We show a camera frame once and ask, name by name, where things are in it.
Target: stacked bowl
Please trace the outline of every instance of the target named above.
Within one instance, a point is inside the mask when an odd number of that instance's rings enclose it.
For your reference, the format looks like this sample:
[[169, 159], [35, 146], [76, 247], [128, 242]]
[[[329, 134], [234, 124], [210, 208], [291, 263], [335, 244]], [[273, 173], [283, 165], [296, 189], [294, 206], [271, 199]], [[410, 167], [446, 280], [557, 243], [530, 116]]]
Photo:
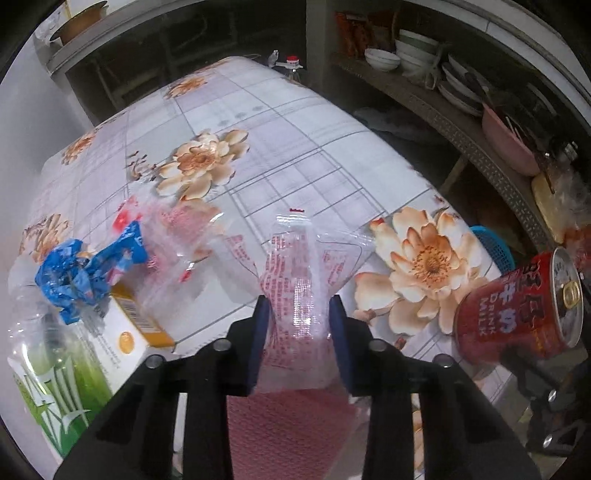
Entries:
[[389, 72], [400, 65], [400, 57], [386, 50], [365, 49], [365, 60], [376, 70]]
[[438, 47], [437, 40], [408, 30], [401, 30], [400, 39], [396, 40], [396, 54], [407, 73], [431, 67]]

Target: blue crumpled wrapper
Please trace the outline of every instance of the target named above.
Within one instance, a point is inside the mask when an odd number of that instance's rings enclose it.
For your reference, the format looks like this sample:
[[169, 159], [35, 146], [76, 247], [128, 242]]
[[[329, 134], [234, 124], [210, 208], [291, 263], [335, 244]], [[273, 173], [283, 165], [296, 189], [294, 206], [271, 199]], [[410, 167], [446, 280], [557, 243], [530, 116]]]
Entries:
[[137, 221], [131, 222], [115, 242], [91, 260], [78, 256], [82, 245], [82, 241], [75, 239], [58, 245], [35, 276], [35, 283], [60, 309], [67, 325], [80, 320], [80, 301], [95, 306], [111, 291], [111, 280], [127, 272], [132, 264], [148, 260]]

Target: grid pattern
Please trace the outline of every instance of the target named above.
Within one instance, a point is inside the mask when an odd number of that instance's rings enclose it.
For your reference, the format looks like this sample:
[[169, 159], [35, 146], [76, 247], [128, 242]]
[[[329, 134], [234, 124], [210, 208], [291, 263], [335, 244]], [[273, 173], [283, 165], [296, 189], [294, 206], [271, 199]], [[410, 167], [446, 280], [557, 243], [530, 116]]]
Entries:
[[[59, 213], [71, 222], [68, 234], [101, 245], [110, 238], [117, 208], [138, 185], [133, 161], [159, 166], [203, 130], [223, 135], [235, 128], [248, 131], [250, 151], [233, 162], [231, 181], [212, 188], [205, 200], [238, 218], [232, 234], [243, 235], [259, 260], [264, 260], [261, 245], [276, 215], [289, 208], [304, 209], [319, 225], [350, 231], [366, 231], [370, 220], [405, 205], [455, 213], [388, 144], [281, 74], [237, 57], [196, 75], [207, 83], [176, 98], [168, 98], [168, 88], [162, 88], [104, 122], [92, 144], [69, 165], [61, 162], [61, 152], [51, 157], [41, 173], [29, 224]], [[140, 181], [153, 177], [147, 174]], [[459, 217], [458, 223], [467, 231]], [[482, 255], [487, 277], [498, 276], [484, 250]], [[362, 268], [371, 270], [378, 263], [378, 269], [384, 268], [374, 255]], [[354, 306], [353, 291], [349, 283], [340, 292], [348, 309]], [[249, 311], [252, 300], [229, 298], [223, 282], [212, 281], [187, 316], [170, 326], [179, 341], [177, 351], [192, 351], [225, 331], [232, 315]], [[190, 315], [196, 311], [197, 319]], [[436, 322], [415, 335], [404, 352], [425, 360], [440, 352], [457, 357]], [[486, 377], [483, 391], [494, 400], [507, 379], [506, 371], [496, 369]]]

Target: pink bowl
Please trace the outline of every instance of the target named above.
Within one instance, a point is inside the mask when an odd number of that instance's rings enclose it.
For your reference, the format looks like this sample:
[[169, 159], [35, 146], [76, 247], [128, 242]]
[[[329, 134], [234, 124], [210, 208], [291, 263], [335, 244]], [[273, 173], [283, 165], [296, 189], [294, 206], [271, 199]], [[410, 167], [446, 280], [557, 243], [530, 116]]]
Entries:
[[535, 177], [540, 168], [535, 162], [534, 154], [527, 148], [492, 109], [483, 103], [482, 130], [492, 148], [515, 171], [528, 177]]

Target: blue basket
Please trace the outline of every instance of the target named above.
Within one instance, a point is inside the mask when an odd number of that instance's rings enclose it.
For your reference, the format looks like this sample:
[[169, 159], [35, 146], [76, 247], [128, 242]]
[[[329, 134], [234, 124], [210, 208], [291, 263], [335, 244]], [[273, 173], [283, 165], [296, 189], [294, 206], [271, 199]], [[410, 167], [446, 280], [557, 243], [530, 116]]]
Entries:
[[480, 240], [493, 262], [499, 267], [501, 274], [505, 275], [515, 269], [513, 255], [511, 255], [506, 243], [495, 232], [480, 225], [475, 225], [470, 230]]

